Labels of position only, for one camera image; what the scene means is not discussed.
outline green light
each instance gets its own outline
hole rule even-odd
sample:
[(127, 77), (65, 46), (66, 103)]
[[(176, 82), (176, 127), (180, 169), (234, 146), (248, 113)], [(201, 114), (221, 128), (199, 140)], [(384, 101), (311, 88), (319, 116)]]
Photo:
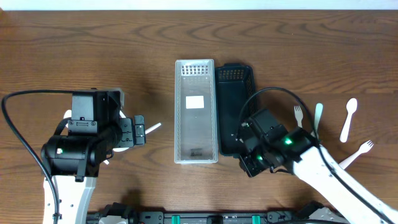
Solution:
[(292, 140), (290, 140), (290, 139), (286, 139), (285, 140), (285, 144), (292, 144), (293, 142), (292, 142)]

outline white wall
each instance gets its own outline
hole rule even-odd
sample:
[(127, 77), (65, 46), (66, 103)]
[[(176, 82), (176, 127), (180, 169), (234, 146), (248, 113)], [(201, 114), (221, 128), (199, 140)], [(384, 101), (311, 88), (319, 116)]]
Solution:
[(3, 10), (398, 9), (398, 0), (0, 0)]

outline spoon handle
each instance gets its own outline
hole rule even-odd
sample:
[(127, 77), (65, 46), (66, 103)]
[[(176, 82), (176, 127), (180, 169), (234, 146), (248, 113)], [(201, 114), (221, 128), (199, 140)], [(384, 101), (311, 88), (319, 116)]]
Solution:
[(346, 142), (348, 139), (348, 131), (349, 131), (349, 126), (351, 124), (351, 118), (353, 117), (352, 113), (349, 113), (347, 115), (346, 122), (344, 123), (343, 130), (341, 130), (340, 134), (340, 141), (341, 142)]

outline black plastic basket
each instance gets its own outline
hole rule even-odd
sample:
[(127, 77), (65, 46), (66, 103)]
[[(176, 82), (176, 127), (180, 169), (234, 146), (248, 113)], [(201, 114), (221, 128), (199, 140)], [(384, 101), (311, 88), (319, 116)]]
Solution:
[[(245, 147), (243, 143), (235, 140), (235, 132), (243, 104), (256, 92), (253, 70), (247, 65), (227, 63), (216, 68), (215, 76), (220, 153), (223, 156), (239, 157)], [(251, 100), (243, 118), (257, 111), (256, 101), (256, 99)]]

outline cable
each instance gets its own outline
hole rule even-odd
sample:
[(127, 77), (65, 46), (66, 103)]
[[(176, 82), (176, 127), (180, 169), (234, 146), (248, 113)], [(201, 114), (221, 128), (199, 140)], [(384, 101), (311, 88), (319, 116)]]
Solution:
[(27, 90), (27, 91), (19, 91), (15, 93), (10, 93), (6, 95), (2, 101), (1, 101), (1, 110), (4, 115), (4, 118), (6, 119), (7, 124), (10, 126), (12, 132), (17, 136), (17, 138), (21, 141), (21, 143), (26, 147), (26, 149), (29, 151), (29, 153), (32, 155), (36, 163), (39, 165), (39, 167), (42, 169), (45, 178), (47, 178), (48, 183), (50, 184), (50, 188), (52, 191), (52, 195), (54, 197), (54, 224), (58, 223), (58, 217), (59, 217), (59, 199), (58, 199), (58, 193), (55, 190), (54, 183), (52, 182), (51, 176), (47, 169), (45, 169), (42, 161), (39, 159), (35, 151), (31, 148), (29, 143), (22, 137), (20, 132), (17, 130), (15, 125), (12, 123), (10, 117), (8, 116), (7, 109), (6, 109), (6, 102), (7, 100), (12, 97), (12, 96), (17, 96), (17, 95), (25, 95), (25, 94), (31, 94), (31, 93), (73, 93), (74, 91), (71, 90)]
[[(281, 87), (267, 87), (267, 88), (263, 88), (257, 92), (255, 92), (253, 95), (250, 96), (250, 98), (248, 100), (246, 100), (245, 104), (243, 105), (241, 112), (239, 113), (239, 120), (238, 120), (238, 128), (236, 130), (236, 140), (239, 139), (239, 126), (241, 125), (241, 121), (242, 121), (242, 115), (243, 115), (243, 111), (244, 109), (247, 107), (248, 103), (258, 94), (268, 91), (268, 90), (279, 90), (279, 91), (283, 91), (285, 93), (288, 93), (290, 96), (293, 96), (293, 98), (296, 99), (296, 101), (298, 103), (300, 103), (301, 106), (303, 106), (305, 113), (307, 114), (309, 120), (310, 120), (310, 124), (311, 124), (311, 128), (314, 131), (315, 130), (315, 125), (313, 123), (313, 118), (312, 115), (310, 113), (310, 111), (308, 110), (308, 108), (305, 106), (305, 103), (294, 93), (292, 93), (289, 90), (286, 90), (285, 88), (281, 88)], [(368, 209), (370, 209), (372, 212), (374, 212), (379, 218), (381, 218), (382, 220), (386, 221), (388, 224), (394, 224), (393, 221), (391, 221), (390, 218), (388, 218), (384, 213), (380, 212), (378, 209), (374, 208), (369, 202), (367, 202), (365, 199), (362, 198), (362, 196), (360, 196), (358, 193), (356, 193), (346, 182), (343, 181), (343, 179), (341, 179), (341, 177), (338, 176), (338, 174), (336, 173), (336, 171), (334, 170), (334, 168), (332, 168), (331, 165), (329, 165), (329, 163), (326, 161), (325, 156), (323, 155), (323, 152), (321, 150), (320, 144), (319, 144), (319, 137), (318, 137), (318, 133), (316, 131), (314, 131), (315, 133), (315, 147), (318, 149), (319, 154), (321, 155), (321, 159), (323, 161), (323, 163), (325, 163), (326, 167), (328, 168), (328, 170), (331, 172), (331, 174), (336, 177), (336, 179), (338, 180), (339, 183), (342, 184), (342, 186), (344, 186), (349, 193), (351, 193), (352, 195), (354, 195), (361, 203), (363, 203), (365, 206), (368, 207)]]
[(289, 221), (281, 221), (275, 222), (272, 224), (343, 224), (341, 222), (334, 222), (328, 220), (289, 220)]

